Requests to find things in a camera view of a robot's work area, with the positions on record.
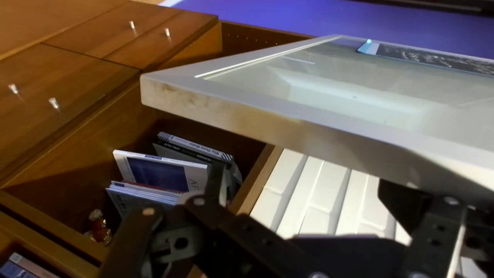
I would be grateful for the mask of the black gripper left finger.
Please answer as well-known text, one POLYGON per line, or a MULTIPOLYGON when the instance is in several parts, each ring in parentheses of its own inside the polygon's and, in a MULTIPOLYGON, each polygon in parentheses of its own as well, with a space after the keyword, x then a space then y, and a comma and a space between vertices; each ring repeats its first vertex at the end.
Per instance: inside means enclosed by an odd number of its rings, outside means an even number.
POLYGON ((167 278, 190 260, 209 278, 310 278, 318 262, 247 214, 205 196, 162 213, 131 211, 121 223, 100 278, 167 278))

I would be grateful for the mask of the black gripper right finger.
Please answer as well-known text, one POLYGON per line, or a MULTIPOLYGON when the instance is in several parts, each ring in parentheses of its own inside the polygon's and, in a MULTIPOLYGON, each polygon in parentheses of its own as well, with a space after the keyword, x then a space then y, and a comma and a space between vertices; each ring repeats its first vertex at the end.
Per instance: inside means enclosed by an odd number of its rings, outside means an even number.
POLYGON ((384 179, 378 185, 378 199, 411 236, 400 278, 457 278, 463 257, 471 259, 486 278, 494 278, 491 208, 384 179))

